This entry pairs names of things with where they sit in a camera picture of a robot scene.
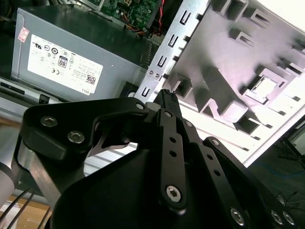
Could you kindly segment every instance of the screw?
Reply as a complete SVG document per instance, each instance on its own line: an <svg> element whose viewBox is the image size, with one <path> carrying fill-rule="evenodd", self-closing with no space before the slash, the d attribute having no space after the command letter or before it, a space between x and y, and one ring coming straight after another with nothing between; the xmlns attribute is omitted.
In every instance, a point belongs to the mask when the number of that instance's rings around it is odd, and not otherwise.
<svg viewBox="0 0 305 229"><path fill-rule="evenodd" d="M136 106L141 109L141 110L144 110L144 106L142 104L136 104Z"/></svg>
<svg viewBox="0 0 305 229"><path fill-rule="evenodd" d="M278 224L280 224L280 225L283 224L281 217L275 211L271 211L271 215Z"/></svg>
<svg viewBox="0 0 305 229"><path fill-rule="evenodd" d="M231 216L235 220L235 222L239 226L243 226L244 225L244 218L243 218L242 214L240 214L239 211L234 209L234 208L231 208L230 212L231 212Z"/></svg>
<svg viewBox="0 0 305 229"><path fill-rule="evenodd" d="M85 136L79 131L71 131L68 133L68 139L70 142L80 144L85 140Z"/></svg>
<svg viewBox="0 0 305 229"><path fill-rule="evenodd" d="M54 127L57 125L57 120L51 116L44 116L40 120L41 124L46 127Z"/></svg>
<svg viewBox="0 0 305 229"><path fill-rule="evenodd" d="M167 112L167 111L165 111L164 113L165 113L166 116L172 117L172 114L171 114L171 113L169 113L169 112Z"/></svg>
<svg viewBox="0 0 305 229"><path fill-rule="evenodd" d="M219 142L218 142L217 140L212 139L212 142L213 142L213 144L214 144L215 146L219 146Z"/></svg>
<svg viewBox="0 0 305 229"><path fill-rule="evenodd" d="M169 185L166 188L166 194L172 200L172 202L177 203L181 200L181 194L175 186Z"/></svg>
<svg viewBox="0 0 305 229"><path fill-rule="evenodd" d="M294 220L286 212L283 211L283 215L284 215L284 218L288 221L288 223L290 223L291 225L295 224Z"/></svg>
<svg viewBox="0 0 305 229"><path fill-rule="evenodd" d="M189 121L185 121L185 124L186 124L188 127L193 127L193 124L191 124Z"/></svg>

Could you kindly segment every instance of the green circuit board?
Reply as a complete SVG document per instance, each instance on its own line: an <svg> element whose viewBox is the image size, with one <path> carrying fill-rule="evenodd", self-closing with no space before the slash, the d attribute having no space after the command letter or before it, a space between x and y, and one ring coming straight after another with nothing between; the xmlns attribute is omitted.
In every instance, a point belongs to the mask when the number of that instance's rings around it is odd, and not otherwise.
<svg viewBox="0 0 305 229"><path fill-rule="evenodd" d="M99 5L100 0L90 0ZM150 27L151 19L155 17L158 0L105 0L101 12L120 21L122 14L127 13L129 23L139 29Z"/></svg>

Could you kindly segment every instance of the barcode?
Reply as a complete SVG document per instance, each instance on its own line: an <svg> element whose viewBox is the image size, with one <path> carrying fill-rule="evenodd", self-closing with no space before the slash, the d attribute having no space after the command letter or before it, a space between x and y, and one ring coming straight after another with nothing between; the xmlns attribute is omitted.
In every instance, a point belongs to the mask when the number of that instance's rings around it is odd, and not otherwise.
<svg viewBox="0 0 305 229"><path fill-rule="evenodd" d="M95 77L87 75L86 83L90 83L90 84L94 85L95 84L95 80L96 80Z"/></svg>

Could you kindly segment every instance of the power supply label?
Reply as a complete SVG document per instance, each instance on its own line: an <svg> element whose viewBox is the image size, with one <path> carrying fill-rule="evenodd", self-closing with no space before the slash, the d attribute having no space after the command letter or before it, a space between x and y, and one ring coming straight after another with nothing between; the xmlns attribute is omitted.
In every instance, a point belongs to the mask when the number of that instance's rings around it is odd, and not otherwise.
<svg viewBox="0 0 305 229"><path fill-rule="evenodd" d="M28 71L86 95L95 92L103 66L32 35Z"/></svg>

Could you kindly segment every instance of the cable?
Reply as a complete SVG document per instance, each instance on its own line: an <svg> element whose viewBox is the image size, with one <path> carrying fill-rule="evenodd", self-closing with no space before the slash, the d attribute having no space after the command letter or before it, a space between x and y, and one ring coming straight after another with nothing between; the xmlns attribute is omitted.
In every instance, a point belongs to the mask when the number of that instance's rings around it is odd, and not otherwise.
<svg viewBox="0 0 305 229"><path fill-rule="evenodd" d="M29 188L27 190L25 190L24 192L22 192L19 196L17 196L16 199L14 199L14 201L8 206L8 208L4 211L4 213L2 214L2 216L0 217L0 225L2 223L2 221L4 220L4 218L6 217L6 215L9 213L9 211L13 208L13 206L26 194L28 193Z"/></svg>
<svg viewBox="0 0 305 229"><path fill-rule="evenodd" d="M305 171L303 171L303 172L299 172L299 173L295 173L295 174L290 174L290 175L282 175L282 174L280 174L280 173L278 173L278 172L275 172L272 168L270 168L268 165L265 165L264 163L255 162L254 164L255 164L255 165L259 165L259 166L264 167L265 169L267 169L267 170L268 170L270 173L272 173L273 175L280 176L280 177L284 177L284 178L296 177L296 176L304 175L304 174L305 174Z"/></svg>
<svg viewBox="0 0 305 229"><path fill-rule="evenodd" d="M295 191L290 197L288 197L288 199L285 201L285 206L288 202L289 199L291 199L291 197L295 196L297 194L297 191Z"/></svg>
<svg viewBox="0 0 305 229"><path fill-rule="evenodd" d="M44 222L46 221L50 211L51 211L51 207L47 210L46 214L43 216L43 218L42 218L42 220L41 220L37 229L42 229L42 226L43 226Z"/></svg>
<svg viewBox="0 0 305 229"><path fill-rule="evenodd" d="M25 208L27 207L27 205L30 203L30 201L32 200L34 196L34 193L32 193L30 195L30 197L28 198L27 202L25 202L25 204L22 206L22 208L19 210L19 212L17 213L17 215L13 218L13 220L10 222L10 224L8 225L8 227L6 229L11 229L11 227L14 225L14 223L16 222L16 220L19 218L19 216L21 215L21 213L25 210Z"/></svg>
<svg viewBox="0 0 305 229"><path fill-rule="evenodd" d="M299 202L303 202L303 201L305 201L305 199L290 201L290 202L287 202L287 204L299 203Z"/></svg>
<svg viewBox="0 0 305 229"><path fill-rule="evenodd" d="M159 32L162 32L162 17L163 17L163 6L164 6L165 0L162 0L161 5L160 5L160 15L159 15Z"/></svg>

